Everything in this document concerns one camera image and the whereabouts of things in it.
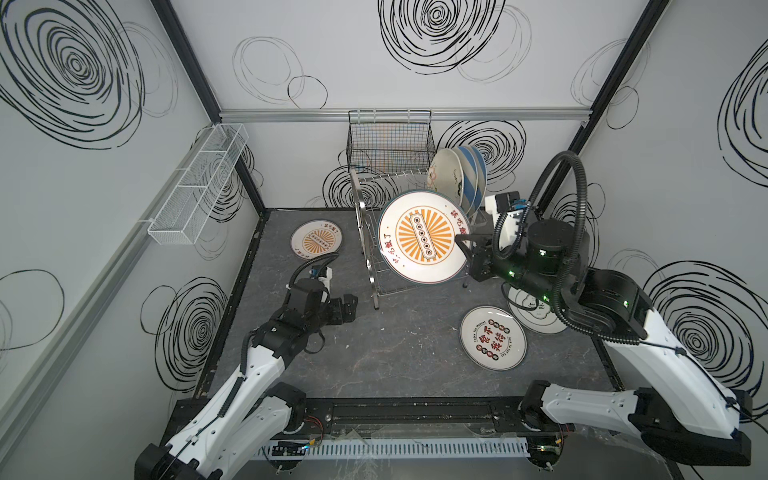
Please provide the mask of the cream floral plate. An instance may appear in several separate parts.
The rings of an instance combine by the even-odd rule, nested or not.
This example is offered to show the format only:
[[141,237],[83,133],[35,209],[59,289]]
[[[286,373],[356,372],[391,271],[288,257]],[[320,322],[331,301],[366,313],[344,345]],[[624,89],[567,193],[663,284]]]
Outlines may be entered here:
[[460,205],[463,186],[463,169],[456,153],[451,149],[438,150],[428,168],[426,187]]

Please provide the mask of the white plate red characters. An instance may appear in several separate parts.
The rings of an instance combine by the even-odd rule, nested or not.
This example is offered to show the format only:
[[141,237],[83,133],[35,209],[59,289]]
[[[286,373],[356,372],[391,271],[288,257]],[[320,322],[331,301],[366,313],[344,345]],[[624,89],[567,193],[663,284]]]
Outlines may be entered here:
[[519,366],[527,353],[523,327],[498,307],[479,306],[468,311],[459,328],[464,353],[490,371],[509,371]]

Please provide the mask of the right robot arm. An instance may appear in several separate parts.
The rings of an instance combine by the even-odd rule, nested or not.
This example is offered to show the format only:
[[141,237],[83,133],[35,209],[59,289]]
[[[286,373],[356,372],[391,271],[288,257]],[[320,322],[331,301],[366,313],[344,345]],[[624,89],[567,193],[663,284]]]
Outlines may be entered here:
[[583,425],[623,433],[690,466],[749,465],[751,442],[740,423],[751,415],[751,401],[705,370],[631,277],[590,266],[586,172],[570,151],[556,154],[548,169],[562,165],[576,183],[571,222],[530,221],[533,200],[503,194],[492,234],[459,234],[456,243],[474,280],[499,278],[546,304],[568,328],[623,357],[646,384],[608,392],[537,380],[518,407],[523,425],[538,432]]

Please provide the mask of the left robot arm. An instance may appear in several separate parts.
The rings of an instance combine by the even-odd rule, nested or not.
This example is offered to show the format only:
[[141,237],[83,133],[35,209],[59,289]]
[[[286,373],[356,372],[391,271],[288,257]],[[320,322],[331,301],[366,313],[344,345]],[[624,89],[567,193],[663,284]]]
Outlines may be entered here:
[[281,381],[310,338],[355,319],[358,299],[331,295],[332,252],[301,264],[280,307],[243,340],[239,366],[201,410],[164,445],[148,445],[137,479],[231,479],[275,435],[304,423],[306,395]]

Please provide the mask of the orange sunburst plate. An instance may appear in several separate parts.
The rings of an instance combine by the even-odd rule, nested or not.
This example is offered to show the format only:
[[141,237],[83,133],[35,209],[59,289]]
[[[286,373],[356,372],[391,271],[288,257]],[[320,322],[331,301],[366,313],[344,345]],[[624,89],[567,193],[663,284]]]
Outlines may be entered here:
[[468,217],[448,198],[413,190],[381,210],[375,238],[393,272],[413,283],[435,285],[455,278],[465,267],[454,237],[470,232]]
[[336,252],[342,242],[343,232],[339,225],[327,219],[318,219],[296,228],[290,238],[290,248],[300,258],[313,259]]

